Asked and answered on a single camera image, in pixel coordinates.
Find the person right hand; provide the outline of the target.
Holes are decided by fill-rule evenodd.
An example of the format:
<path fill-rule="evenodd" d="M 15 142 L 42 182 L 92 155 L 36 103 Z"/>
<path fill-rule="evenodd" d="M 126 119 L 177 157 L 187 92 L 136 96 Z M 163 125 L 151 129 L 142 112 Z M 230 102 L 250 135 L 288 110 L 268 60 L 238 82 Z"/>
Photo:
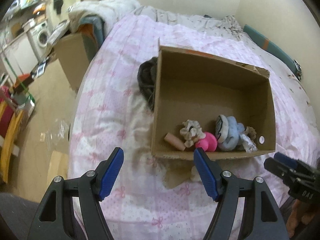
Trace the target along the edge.
<path fill-rule="evenodd" d="M 291 214 L 286 223 L 289 237 L 292 238 L 299 223 L 308 225 L 316 215 L 319 215 L 319 205 L 312 205 L 295 200 Z"/>

